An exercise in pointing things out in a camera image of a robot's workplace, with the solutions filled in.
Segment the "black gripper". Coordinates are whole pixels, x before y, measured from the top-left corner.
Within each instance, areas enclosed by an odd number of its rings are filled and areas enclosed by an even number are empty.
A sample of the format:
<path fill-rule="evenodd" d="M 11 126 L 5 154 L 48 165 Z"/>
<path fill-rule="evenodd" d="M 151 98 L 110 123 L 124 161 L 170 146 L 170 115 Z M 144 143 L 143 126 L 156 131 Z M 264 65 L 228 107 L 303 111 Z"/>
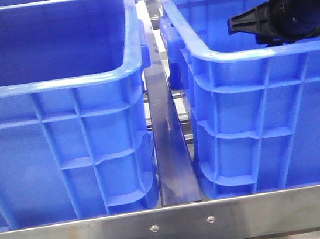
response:
<path fill-rule="evenodd" d="M 228 34 L 251 33 L 266 47 L 320 34 L 320 0 L 269 0 L 227 20 Z M 274 36 L 263 34 L 274 33 Z"/>

